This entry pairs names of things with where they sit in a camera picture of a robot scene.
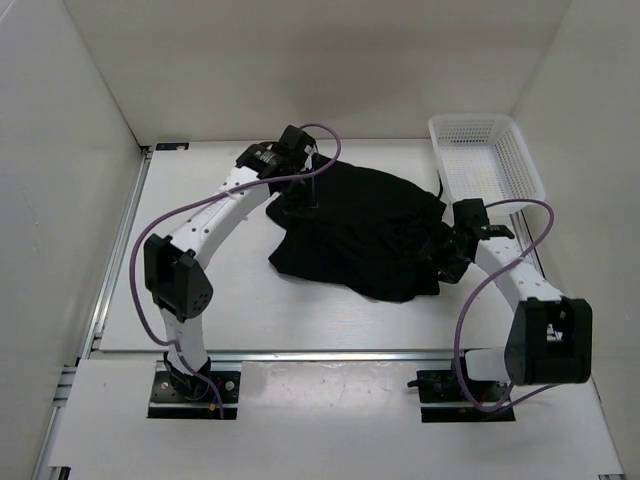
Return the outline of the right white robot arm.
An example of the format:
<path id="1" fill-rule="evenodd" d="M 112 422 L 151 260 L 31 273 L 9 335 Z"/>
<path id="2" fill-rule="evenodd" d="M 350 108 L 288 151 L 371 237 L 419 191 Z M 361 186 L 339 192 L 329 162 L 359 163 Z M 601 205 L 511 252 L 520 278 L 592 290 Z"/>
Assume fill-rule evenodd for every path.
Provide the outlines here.
<path id="1" fill-rule="evenodd" d="M 494 225 L 481 199 L 453 205 L 454 223 L 443 226 L 423 247 L 440 281 L 458 283 L 469 265 L 486 275 L 463 304 L 454 332 L 449 387 L 460 399 L 477 396 L 488 381 L 513 386 L 582 384 L 591 376 L 593 311 L 547 282 L 519 251 L 513 232 Z M 493 284 L 513 312 L 501 348 L 461 348 L 466 314 L 479 293 Z"/>

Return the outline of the white plastic basket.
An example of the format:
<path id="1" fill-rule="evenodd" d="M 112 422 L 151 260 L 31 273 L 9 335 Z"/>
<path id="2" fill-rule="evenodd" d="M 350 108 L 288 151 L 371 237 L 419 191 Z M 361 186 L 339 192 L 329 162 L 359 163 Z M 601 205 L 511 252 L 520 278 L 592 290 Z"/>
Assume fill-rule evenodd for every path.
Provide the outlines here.
<path id="1" fill-rule="evenodd" d="M 541 178 L 524 137 L 503 114 L 444 114 L 428 121 L 438 173 L 448 199 L 499 201 L 496 211 L 512 215 L 524 200 L 543 201 Z"/>

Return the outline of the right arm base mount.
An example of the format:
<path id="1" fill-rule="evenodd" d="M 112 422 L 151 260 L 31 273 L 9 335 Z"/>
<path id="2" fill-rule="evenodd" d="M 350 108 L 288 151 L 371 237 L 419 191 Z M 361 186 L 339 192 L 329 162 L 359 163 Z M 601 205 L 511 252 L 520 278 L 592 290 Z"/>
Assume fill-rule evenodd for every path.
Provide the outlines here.
<path id="1" fill-rule="evenodd" d="M 449 370 L 417 370 L 407 383 L 418 394 L 423 424 L 515 422 L 512 408 L 502 407 L 498 413 L 474 408 L 463 395 L 455 372 Z"/>

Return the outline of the dark corner label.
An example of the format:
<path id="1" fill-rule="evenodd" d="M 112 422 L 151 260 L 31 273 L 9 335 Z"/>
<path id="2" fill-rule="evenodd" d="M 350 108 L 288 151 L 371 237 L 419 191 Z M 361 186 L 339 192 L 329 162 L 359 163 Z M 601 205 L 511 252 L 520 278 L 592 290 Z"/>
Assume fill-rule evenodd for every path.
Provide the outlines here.
<path id="1" fill-rule="evenodd" d="M 155 146 L 156 151 L 184 151 L 188 150 L 189 142 L 162 142 Z"/>

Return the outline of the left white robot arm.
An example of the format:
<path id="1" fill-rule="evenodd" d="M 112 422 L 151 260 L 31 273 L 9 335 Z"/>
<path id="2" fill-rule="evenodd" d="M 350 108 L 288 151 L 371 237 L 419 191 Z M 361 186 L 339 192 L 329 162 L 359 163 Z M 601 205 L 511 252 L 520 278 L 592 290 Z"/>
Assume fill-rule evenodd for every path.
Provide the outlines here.
<path id="1" fill-rule="evenodd" d="M 144 242 L 144 280 L 164 321 L 170 345 L 164 365 L 172 387 L 189 401 L 212 400 L 210 359 L 204 347 L 202 316 L 213 300 L 213 286 L 205 270 L 225 239 L 255 208 L 288 181 L 245 184 L 263 179 L 305 174 L 317 154 L 316 140 L 289 125 L 280 139 L 250 145 L 236 160 L 209 201 L 170 234 L 156 234 Z"/>

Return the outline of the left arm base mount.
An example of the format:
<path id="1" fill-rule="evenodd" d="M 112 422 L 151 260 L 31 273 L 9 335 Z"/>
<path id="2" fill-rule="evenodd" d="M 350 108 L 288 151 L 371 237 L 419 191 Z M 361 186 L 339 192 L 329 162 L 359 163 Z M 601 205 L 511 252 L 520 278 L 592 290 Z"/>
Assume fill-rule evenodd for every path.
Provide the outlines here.
<path id="1" fill-rule="evenodd" d="M 210 380 L 221 394 L 222 409 L 206 382 L 196 381 L 196 390 L 189 393 L 163 365 L 157 364 L 150 391 L 147 417 L 150 419 L 236 420 L 241 385 L 240 370 L 213 370 Z"/>

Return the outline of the black shorts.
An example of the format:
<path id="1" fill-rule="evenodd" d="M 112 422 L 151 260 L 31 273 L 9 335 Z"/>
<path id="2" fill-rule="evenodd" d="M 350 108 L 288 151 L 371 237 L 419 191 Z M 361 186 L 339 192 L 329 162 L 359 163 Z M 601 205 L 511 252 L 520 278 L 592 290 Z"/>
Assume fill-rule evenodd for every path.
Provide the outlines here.
<path id="1" fill-rule="evenodd" d="M 315 194 L 306 216 L 284 196 L 266 208 L 285 231 L 269 256 L 278 273 L 385 302 L 439 294 L 437 268 L 420 253 L 443 223 L 446 205 L 435 194 L 341 161 L 316 177 Z"/>

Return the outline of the aluminium frame rail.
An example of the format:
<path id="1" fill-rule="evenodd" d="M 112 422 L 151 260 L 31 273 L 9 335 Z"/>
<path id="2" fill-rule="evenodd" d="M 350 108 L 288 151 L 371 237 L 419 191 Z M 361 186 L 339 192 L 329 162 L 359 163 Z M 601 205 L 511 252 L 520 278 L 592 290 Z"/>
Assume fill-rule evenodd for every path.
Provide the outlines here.
<path id="1" fill-rule="evenodd" d="M 254 362 L 342 362 L 342 361 L 441 361 L 451 360 L 452 350 L 307 350 L 307 351 L 209 351 L 218 363 Z M 159 350 L 108 351 L 95 349 L 92 360 L 161 360 Z"/>

